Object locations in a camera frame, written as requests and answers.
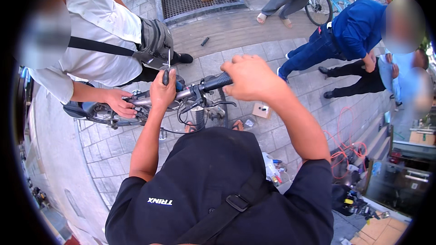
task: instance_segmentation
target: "gray waist bag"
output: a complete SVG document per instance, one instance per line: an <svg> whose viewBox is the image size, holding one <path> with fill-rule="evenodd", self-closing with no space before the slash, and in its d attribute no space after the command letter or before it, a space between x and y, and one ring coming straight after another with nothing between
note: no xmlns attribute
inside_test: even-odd
<svg viewBox="0 0 436 245"><path fill-rule="evenodd" d="M173 37L170 30L161 21L141 19L141 44L136 44L138 51L103 42L71 36L68 47L99 51L103 53L130 56L139 62L160 69L168 62L168 50L173 47Z"/></svg>

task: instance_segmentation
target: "strap buckle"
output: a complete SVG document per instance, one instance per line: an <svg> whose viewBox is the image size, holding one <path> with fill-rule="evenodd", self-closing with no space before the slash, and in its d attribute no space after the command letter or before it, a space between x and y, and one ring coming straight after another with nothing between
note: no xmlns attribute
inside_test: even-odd
<svg viewBox="0 0 436 245"><path fill-rule="evenodd" d="M249 203L246 200L244 200L244 198L241 197L241 195L239 194L229 195L227 196L225 201L239 212L243 212L247 210L249 205Z"/></svg>

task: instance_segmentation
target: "bicycle handlebar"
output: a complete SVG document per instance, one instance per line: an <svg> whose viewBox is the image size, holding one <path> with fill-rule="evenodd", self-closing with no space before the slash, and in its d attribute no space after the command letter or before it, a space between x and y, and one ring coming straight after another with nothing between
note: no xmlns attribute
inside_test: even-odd
<svg viewBox="0 0 436 245"><path fill-rule="evenodd" d="M208 81L205 81L203 86L200 88L200 90L204 91L204 92L208 92L208 91L215 90L215 89L221 88L225 85L229 85L232 83L233 83L233 81L230 78L230 76L226 72L223 72L218 77L210 79ZM191 91L191 88L189 88L189 89L183 90L181 92L178 92L176 94L176 97L174 98L174 100L181 100L181 99L184 99L187 97L191 97L193 95L195 95L195 94L193 93L193 91ZM151 105L150 97L146 97L146 98L139 99L139 100L128 99L126 101L133 104L133 105L136 105L136 106L150 106Z"/></svg>

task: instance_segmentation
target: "black t-shirt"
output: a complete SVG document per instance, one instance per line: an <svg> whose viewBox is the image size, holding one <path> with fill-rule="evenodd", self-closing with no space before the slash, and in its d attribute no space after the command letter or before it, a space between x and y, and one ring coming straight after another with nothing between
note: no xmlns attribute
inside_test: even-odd
<svg viewBox="0 0 436 245"><path fill-rule="evenodd" d="M150 182L123 181L106 221L117 244L173 244L265 166L252 133L209 128L184 135ZM215 244L330 244L333 237L330 164L305 162L284 195L238 215Z"/></svg>

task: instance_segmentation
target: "black strap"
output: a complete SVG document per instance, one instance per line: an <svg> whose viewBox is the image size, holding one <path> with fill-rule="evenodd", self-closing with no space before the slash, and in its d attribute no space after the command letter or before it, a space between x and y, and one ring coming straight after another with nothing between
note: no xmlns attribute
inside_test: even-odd
<svg viewBox="0 0 436 245"><path fill-rule="evenodd" d="M268 193L266 179L259 172L253 173L238 194L228 196L224 203L179 237L176 244L204 244Z"/></svg>
<svg viewBox="0 0 436 245"><path fill-rule="evenodd" d="M122 56L132 56L133 53L135 53L133 50L129 50L124 47L114 46L103 42L88 40L88 39L74 37L74 36L71 36L68 47L93 50L93 51L99 51L99 52L122 55Z"/></svg>

